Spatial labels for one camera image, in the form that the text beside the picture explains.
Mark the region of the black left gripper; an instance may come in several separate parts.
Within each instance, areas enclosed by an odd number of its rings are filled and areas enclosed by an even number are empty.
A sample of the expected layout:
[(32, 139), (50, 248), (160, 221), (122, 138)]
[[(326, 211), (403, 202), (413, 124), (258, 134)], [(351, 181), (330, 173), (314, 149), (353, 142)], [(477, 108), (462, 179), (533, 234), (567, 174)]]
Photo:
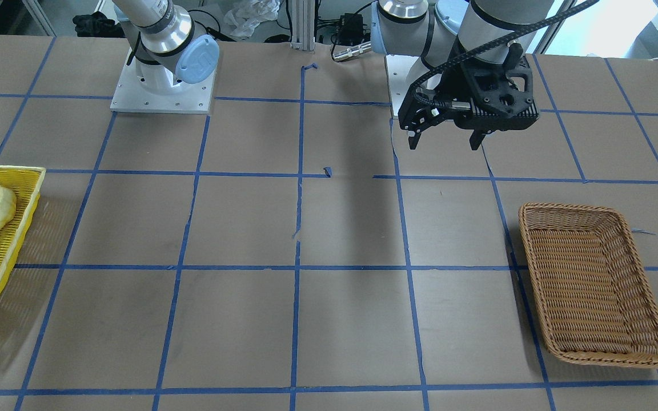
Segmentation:
[[(415, 96), (420, 94), (424, 100), (418, 101)], [(430, 127), (441, 125), (446, 120), (455, 120), (465, 114), (470, 114), (470, 102), (447, 99), (448, 94), (433, 89), (410, 86), (400, 104), (399, 124), (402, 130), (407, 131), (410, 150), (415, 150), (420, 141), (422, 132)], [(477, 151), (483, 144), (486, 136), (492, 130), (473, 130), (468, 139), (470, 148)]]

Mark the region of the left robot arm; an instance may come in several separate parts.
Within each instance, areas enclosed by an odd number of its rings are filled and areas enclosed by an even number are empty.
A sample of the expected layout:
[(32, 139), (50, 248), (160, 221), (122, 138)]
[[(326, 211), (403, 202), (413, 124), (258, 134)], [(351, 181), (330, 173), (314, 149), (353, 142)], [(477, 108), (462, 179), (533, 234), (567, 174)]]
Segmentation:
[(429, 127), (451, 120), (477, 150), (493, 132), (526, 130), (540, 112), (525, 52), (533, 33), (504, 40), (454, 67), (444, 63), (542, 21), (551, 1), (376, 1), (371, 46), (417, 58), (397, 117), (414, 150)]

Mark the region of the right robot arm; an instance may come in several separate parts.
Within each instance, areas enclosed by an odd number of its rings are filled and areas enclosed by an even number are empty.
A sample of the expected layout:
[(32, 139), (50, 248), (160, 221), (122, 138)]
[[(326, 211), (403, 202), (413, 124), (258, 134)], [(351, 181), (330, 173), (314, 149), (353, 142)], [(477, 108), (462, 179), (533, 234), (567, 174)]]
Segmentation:
[(115, 1), (113, 10), (130, 44), (117, 92), (131, 87), (142, 95), (212, 97), (219, 44), (185, 8), (172, 1)]

